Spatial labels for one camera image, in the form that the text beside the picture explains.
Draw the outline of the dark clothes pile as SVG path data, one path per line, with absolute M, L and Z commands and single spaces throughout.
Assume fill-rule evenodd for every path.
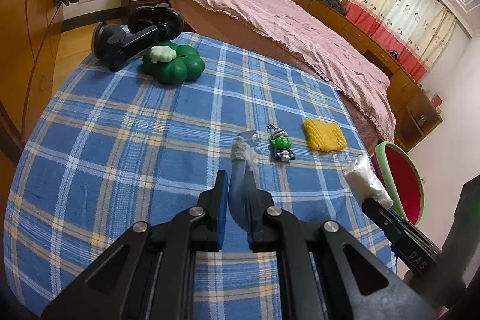
M 339 0 L 317 0 L 325 4 L 327 7 L 336 10 L 341 15 L 346 15 L 347 11 Z

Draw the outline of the white tissue roll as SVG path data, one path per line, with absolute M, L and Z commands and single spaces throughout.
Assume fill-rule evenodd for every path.
M 373 199 L 385 209 L 393 206 L 394 202 L 374 172 L 368 155 L 360 155 L 343 175 L 359 205 L 363 205 L 367 199 Z

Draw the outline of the blue plaid tablecloth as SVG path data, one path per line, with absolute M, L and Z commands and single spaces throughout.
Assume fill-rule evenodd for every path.
M 131 60 L 112 73 L 88 56 L 41 115 L 7 203 L 4 259 L 19 302 L 42 310 L 133 223 L 163 223 L 193 205 L 231 168 L 237 134 L 256 130 L 259 188 L 310 223 L 333 219 L 390 268 L 383 232 L 362 213 L 343 172 L 366 149 L 326 82 L 218 40 L 184 33 L 205 62 L 195 82 L 164 86 Z M 311 150 L 306 118 L 337 124 L 347 147 Z M 272 159 L 268 124 L 296 159 Z

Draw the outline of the green red trash bin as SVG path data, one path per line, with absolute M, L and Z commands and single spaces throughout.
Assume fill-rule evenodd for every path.
M 417 226 L 424 212 L 421 177 L 408 154 L 400 146 L 384 141 L 374 149 L 373 167 L 394 202 L 392 209 Z

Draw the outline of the red box on shelf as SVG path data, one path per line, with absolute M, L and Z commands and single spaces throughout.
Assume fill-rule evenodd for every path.
M 442 98 L 438 95 L 438 93 L 435 93 L 432 98 L 430 99 L 431 101 L 431 104 L 434 106 L 434 107 L 439 107 L 442 105 L 443 103 L 443 100 Z

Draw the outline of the wooden wardrobe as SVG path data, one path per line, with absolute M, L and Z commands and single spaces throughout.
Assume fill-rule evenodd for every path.
M 1 0 L 1 151 L 17 163 L 50 101 L 63 8 Z

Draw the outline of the pink bed quilt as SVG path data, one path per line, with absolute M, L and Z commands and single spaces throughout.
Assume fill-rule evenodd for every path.
M 304 66 L 369 118 L 382 140 L 393 140 L 396 118 L 388 76 L 345 38 L 291 0 L 171 0 L 198 34 Z

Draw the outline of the green clover toy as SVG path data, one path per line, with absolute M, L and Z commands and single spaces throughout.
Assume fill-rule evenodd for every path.
M 205 70 L 197 49 L 171 41 L 152 46 L 142 58 L 143 71 L 163 85 L 181 85 L 195 81 Z

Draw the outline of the long wooden sideboard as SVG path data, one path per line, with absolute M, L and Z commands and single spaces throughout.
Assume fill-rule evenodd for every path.
M 442 123 L 421 86 L 397 60 L 336 10 L 318 0 L 292 0 L 326 27 L 345 38 L 391 80 L 387 98 L 396 118 L 394 143 L 409 152 Z

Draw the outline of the floral red curtain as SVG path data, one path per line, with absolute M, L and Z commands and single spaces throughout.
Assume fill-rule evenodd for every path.
M 347 0 L 346 17 L 420 81 L 451 39 L 456 16 L 441 0 Z

